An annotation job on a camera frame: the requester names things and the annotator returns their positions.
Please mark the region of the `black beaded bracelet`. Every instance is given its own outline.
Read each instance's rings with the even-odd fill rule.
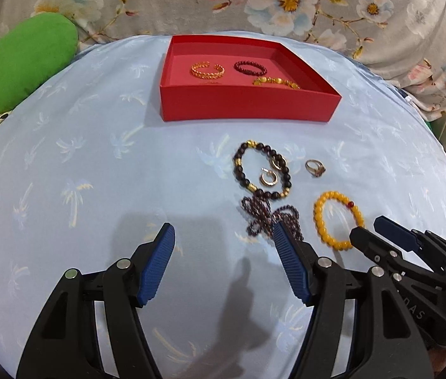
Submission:
[[[242,156],[246,152],[247,148],[255,148],[262,151],[266,156],[272,159],[275,164],[280,168],[282,174],[283,182],[283,192],[264,192],[262,189],[258,188],[255,184],[251,183],[249,179],[246,178],[244,171],[242,169]],[[278,200],[279,198],[285,198],[290,193],[291,188],[291,175],[290,169],[286,166],[286,160],[281,154],[278,154],[274,149],[270,148],[269,145],[263,145],[261,142],[256,142],[249,140],[243,142],[240,148],[234,155],[234,165],[235,165],[235,178],[240,182],[240,184],[251,191],[255,196],[270,200]]]

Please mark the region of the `metal screw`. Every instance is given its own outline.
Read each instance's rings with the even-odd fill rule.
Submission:
[[[67,280],[72,280],[77,276],[77,273],[77,269],[69,269],[65,272],[65,278],[67,278]]]
[[[381,277],[381,276],[383,276],[384,275],[384,269],[383,268],[381,268],[380,266],[374,266],[371,270],[370,270],[370,272],[372,272],[372,274],[374,275],[374,276],[377,276],[377,277]]]
[[[321,257],[318,259],[318,265],[321,268],[330,268],[332,266],[332,261],[329,258]]]
[[[116,266],[119,269],[126,269],[130,266],[130,264],[131,264],[131,262],[129,259],[123,258],[123,259],[118,260],[118,263],[116,263]]]

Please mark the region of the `bracelet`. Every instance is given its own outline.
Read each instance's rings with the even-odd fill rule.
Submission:
[[[252,67],[258,68],[260,71],[253,71],[252,69],[242,68],[241,65],[250,65]],[[262,75],[265,75],[267,73],[267,69],[263,65],[255,63],[254,61],[238,61],[234,64],[234,68],[239,73],[246,75],[255,75],[256,77],[261,77]]]
[[[193,64],[190,70],[191,75],[197,78],[202,78],[204,80],[214,80],[216,78],[221,78],[224,74],[224,68],[219,64],[214,64],[214,69],[219,71],[218,73],[201,73],[197,68],[207,68],[211,63],[204,61],[202,63]]]
[[[363,215],[361,215],[360,210],[353,201],[350,201],[350,199],[346,195],[343,195],[342,193],[337,191],[324,192],[315,202],[314,218],[316,229],[321,240],[335,250],[350,249],[353,247],[350,241],[337,241],[335,238],[331,237],[328,234],[328,231],[325,228],[325,221],[323,221],[323,205],[325,205],[325,202],[328,200],[339,201],[340,203],[343,203],[349,210],[351,210],[357,226],[365,226],[364,217]]]
[[[259,77],[253,81],[253,85],[262,85],[265,83],[283,84],[283,85],[287,85],[290,88],[293,88],[294,90],[301,89],[297,83],[294,83],[294,82],[288,81],[288,80],[283,80],[282,78]]]
[[[259,151],[262,151],[269,158],[275,160],[277,165],[281,168],[281,173],[283,175],[283,192],[264,192],[246,178],[246,175],[244,174],[244,171],[242,169],[242,156],[246,152],[247,148],[255,148]],[[274,149],[270,148],[269,145],[263,145],[261,142],[256,142],[251,139],[249,141],[243,142],[240,148],[235,153],[234,165],[235,178],[237,178],[237,180],[244,188],[248,189],[255,196],[265,198],[267,200],[278,200],[279,198],[285,198],[290,193],[290,169],[286,166],[286,160],[283,158],[283,156],[281,154],[278,154]]]

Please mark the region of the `jewelry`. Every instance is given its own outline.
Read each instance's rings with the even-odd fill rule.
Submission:
[[[312,162],[313,164],[316,165],[316,167],[310,167],[309,163]],[[325,167],[323,167],[323,164],[318,161],[317,159],[308,159],[305,163],[305,168],[307,168],[307,170],[316,178],[317,177],[321,177],[321,175],[323,175],[323,172],[326,171]]]
[[[290,88],[293,88],[294,90],[300,90],[301,88],[298,86],[298,84],[283,80],[282,78],[272,78],[272,77],[259,77],[256,80],[253,81],[253,85],[262,85],[265,83],[272,83],[272,84],[283,84],[287,85]]]
[[[298,211],[292,205],[284,205],[274,212],[270,211],[270,202],[258,196],[245,196],[241,201],[242,209],[254,217],[247,227],[247,234],[255,237],[260,232],[264,232],[270,238],[274,229],[274,224],[278,221],[284,221],[289,231],[296,240],[303,241],[304,237],[300,230]]]
[[[261,167],[262,171],[265,171],[261,176],[260,176],[260,182],[265,185],[265,186],[274,186],[278,183],[278,175],[271,170],[268,170],[267,168],[263,168]],[[267,181],[264,177],[264,175],[269,175],[270,177],[273,178],[272,182]]]
[[[193,64],[191,70],[189,71],[194,77],[202,78],[204,80],[214,80],[216,78],[221,78],[224,74],[224,68],[219,64],[214,64],[214,69],[219,71],[218,73],[201,73],[197,68],[207,68],[211,63],[204,61],[202,63]]]
[[[315,202],[314,220],[318,235],[320,236],[321,240],[335,250],[350,249],[353,247],[350,241],[337,241],[335,238],[331,237],[328,234],[328,231],[325,228],[325,221],[323,221],[323,205],[325,205],[325,202],[327,200],[336,200],[340,203],[343,203],[353,213],[353,217],[357,226],[365,226],[364,217],[363,215],[361,215],[360,210],[353,201],[350,201],[350,199],[346,195],[343,195],[342,193],[337,191],[324,192]]]
[[[260,71],[253,71],[252,69],[242,68],[241,65],[250,65],[252,67],[256,67]],[[261,77],[262,75],[265,75],[267,73],[267,69],[263,65],[255,63],[254,61],[238,61],[234,64],[234,68],[239,73],[246,75],[255,75],[256,77]]]
[[[280,167],[283,176],[283,192],[264,192],[246,178],[246,175],[242,170],[242,156],[246,152],[247,148],[255,148],[259,151],[262,151],[265,155],[269,156],[269,158],[275,159],[275,162],[277,162],[278,166]],[[237,180],[244,188],[247,188],[255,196],[259,198],[265,198],[267,200],[278,200],[279,198],[285,198],[290,193],[290,169],[286,166],[286,160],[283,158],[283,156],[281,154],[278,154],[274,149],[270,148],[269,145],[263,145],[261,142],[256,142],[251,139],[243,142],[234,155],[234,165],[235,178],[237,178]]]

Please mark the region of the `dark red beaded bracelet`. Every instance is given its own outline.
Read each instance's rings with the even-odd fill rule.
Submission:
[[[254,71],[252,69],[242,68],[241,65],[250,65],[252,67],[256,67],[260,71]],[[234,64],[234,68],[242,74],[246,75],[255,75],[256,77],[262,77],[267,73],[267,69],[258,63],[255,63],[254,61],[238,61]]]
[[[255,148],[259,151],[262,151],[266,156],[271,158],[278,167],[280,167],[283,177],[283,192],[264,192],[262,189],[258,188],[255,184],[252,184],[249,179],[246,178],[244,170],[242,169],[242,156],[248,148]],[[286,166],[286,160],[284,159],[284,157],[281,154],[278,154],[274,149],[270,148],[269,145],[263,145],[261,142],[256,142],[251,139],[243,142],[234,155],[234,166],[235,178],[237,178],[237,181],[239,181],[241,186],[251,191],[257,197],[265,198],[268,200],[278,200],[279,198],[285,198],[290,193],[290,169]]]

